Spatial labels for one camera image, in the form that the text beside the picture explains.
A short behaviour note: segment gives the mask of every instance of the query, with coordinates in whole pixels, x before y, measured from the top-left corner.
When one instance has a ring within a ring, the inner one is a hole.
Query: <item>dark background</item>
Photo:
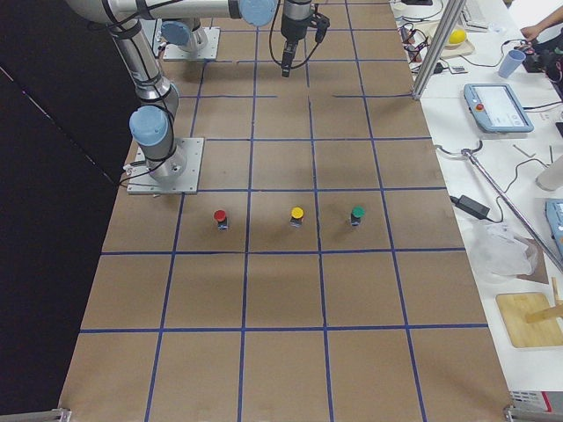
[[[5,415],[58,405],[117,193],[81,148],[118,180],[138,104],[109,34],[89,32],[63,0],[0,10],[0,66],[16,81],[0,71]]]

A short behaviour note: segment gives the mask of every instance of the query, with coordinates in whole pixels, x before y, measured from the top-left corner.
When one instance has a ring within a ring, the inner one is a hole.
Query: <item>black power adapter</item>
[[[473,215],[475,218],[480,220],[485,220],[489,211],[491,210],[488,207],[485,207],[483,204],[479,204],[476,200],[472,200],[471,198],[466,197],[465,195],[461,195],[459,198],[455,196],[450,196],[451,203],[454,204],[457,208],[465,211],[469,215]]]

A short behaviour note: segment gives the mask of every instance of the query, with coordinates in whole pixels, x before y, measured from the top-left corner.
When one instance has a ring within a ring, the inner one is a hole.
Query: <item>yellow ball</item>
[[[456,29],[453,33],[451,33],[448,44],[456,46],[457,44],[461,44],[465,40],[467,40],[467,33],[463,29]]]

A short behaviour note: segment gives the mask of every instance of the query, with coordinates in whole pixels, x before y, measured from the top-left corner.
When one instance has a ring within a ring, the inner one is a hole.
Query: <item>table surface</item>
[[[468,59],[479,64],[495,64],[501,58],[501,44],[505,40],[520,39],[522,35],[501,0],[479,0],[479,6],[496,32],[468,33],[469,41],[475,46],[475,51],[468,56]],[[439,4],[430,6],[436,10],[438,7]],[[412,17],[425,16],[432,14],[430,8],[409,6],[407,12]],[[505,53],[514,45],[512,43],[505,46]],[[474,148],[479,138],[484,137],[464,101],[465,84],[509,84],[523,106],[539,106],[560,100],[544,74],[528,74],[523,67],[517,69],[510,78],[503,79],[497,74],[498,67],[478,67],[461,58],[448,59],[448,63],[463,65],[469,72],[451,75],[448,71],[444,71],[442,74],[432,76],[421,98],[433,141],[446,150],[458,152],[462,148]],[[506,186],[515,176],[515,166],[528,159],[515,146],[528,155],[535,154],[535,158],[545,163],[550,163],[552,158],[555,160],[561,156],[563,146],[554,122],[563,120],[562,112],[563,107],[556,105],[540,109],[537,113],[529,113],[535,130],[526,135],[499,135],[496,139],[494,136],[486,136],[492,139],[484,139],[485,146],[477,157],[500,186]],[[492,218],[498,219],[499,210],[494,203],[495,192],[477,169],[467,161],[451,159],[441,152],[437,154],[450,195],[469,196],[490,207]],[[559,255],[550,239],[551,231],[543,207],[545,198],[558,198],[562,193],[561,189],[549,193],[537,187],[535,178],[542,170],[543,167],[538,163],[529,163],[520,167],[520,176],[510,188],[508,196],[540,236],[548,244],[552,244],[553,250]],[[530,237],[508,208],[503,206],[503,209],[504,221],[509,227],[521,236]],[[563,373],[563,347],[514,348],[495,302],[495,297],[499,294],[542,292],[552,304],[552,287],[486,273],[482,268],[483,265],[472,256],[474,244],[478,241],[474,234],[475,227],[479,223],[458,209],[456,209],[456,217],[509,389],[512,391],[563,390],[563,377],[555,375]],[[547,257],[545,261],[550,278],[555,276],[559,280],[563,279]]]

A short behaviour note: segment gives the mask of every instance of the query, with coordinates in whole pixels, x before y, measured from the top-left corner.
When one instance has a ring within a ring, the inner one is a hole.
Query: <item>white mounting plate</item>
[[[201,156],[203,155],[203,138],[177,138],[177,148],[182,148],[186,153],[186,169],[176,179],[168,184],[163,184],[145,174],[138,178],[132,178],[128,182],[127,192],[136,194],[166,194],[166,193],[197,193],[197,185],[200,180]],[[136,161],[144,161],[141,149],[137,150]],[[143,174],[147,167],[140,165],[133,168],[131,176]]]
[[[208,44],[201,50],[195,51],[193,53],[188,53],[180,49],[178,46],[169,44],[166,46],[163,59],[165,61],[201,61],[201,60],[215,60],[217,58],[217,49],[219,48],[219,33],[220,28],[203,28],[203,31],[208,37]]]

